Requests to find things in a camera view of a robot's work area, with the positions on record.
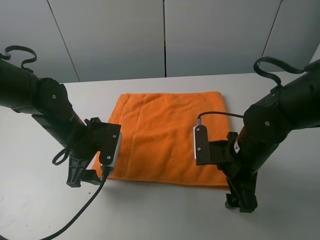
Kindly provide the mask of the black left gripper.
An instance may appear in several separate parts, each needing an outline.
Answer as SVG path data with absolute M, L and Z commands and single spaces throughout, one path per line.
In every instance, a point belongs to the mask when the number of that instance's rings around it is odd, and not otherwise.
M 68 158 L 66 184 L 71 188 L 81 187 L 82 181 L 89 184 L 101 184 L 102 180 L 94 169 L 86 169 L 103 142 L 102 131 L 105 123 L 98 117 L 85 119 L 73 116 L 67 121 L 65 130 L 65 158 Z

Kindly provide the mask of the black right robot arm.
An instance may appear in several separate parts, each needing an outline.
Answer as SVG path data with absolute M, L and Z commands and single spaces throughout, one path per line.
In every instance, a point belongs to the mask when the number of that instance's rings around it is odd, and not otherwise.
M 254 71 L 276 82 L 270 93 L 243 114 L 240 133 L 229 132 L 226 140 L 209 143 L 211 161 L 221 170 L 230 192 L 225 207 L 251 213 L 259 168 L 293 130 L 320 126 L 320 62 L 303 68 L 273 58 L 261 57 Z

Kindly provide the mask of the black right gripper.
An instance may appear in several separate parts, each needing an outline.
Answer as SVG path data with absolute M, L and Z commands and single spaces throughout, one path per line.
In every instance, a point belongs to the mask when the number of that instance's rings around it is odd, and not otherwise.
M 229 132 L 227 140 L 209 142 L 209 164 L 215 165 L 225 175 L 252 175 L 248 178 L 226 178 L 230 193 L 226 194 L 226 208 L 239 208 L 241 213 L 252 213 L 258 206 L 256 198 L 257 170 L 249 167 L 235 151 L 236 132 Z

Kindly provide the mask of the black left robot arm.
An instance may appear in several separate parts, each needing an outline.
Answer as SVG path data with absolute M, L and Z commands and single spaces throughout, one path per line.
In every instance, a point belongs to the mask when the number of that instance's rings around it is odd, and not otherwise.
M 30 48 L 11 45 L 0 56 L 0 105 L 29 114 L 63 149 L 52 159 L 55 166 L 68 161 L 67 185 L 102 185 L 104 179 L 87 167 L 97 152 L 90 121 L 82 121 L 69 101 L 64 84 L 37 77 L 25 64 L 37 60 Z

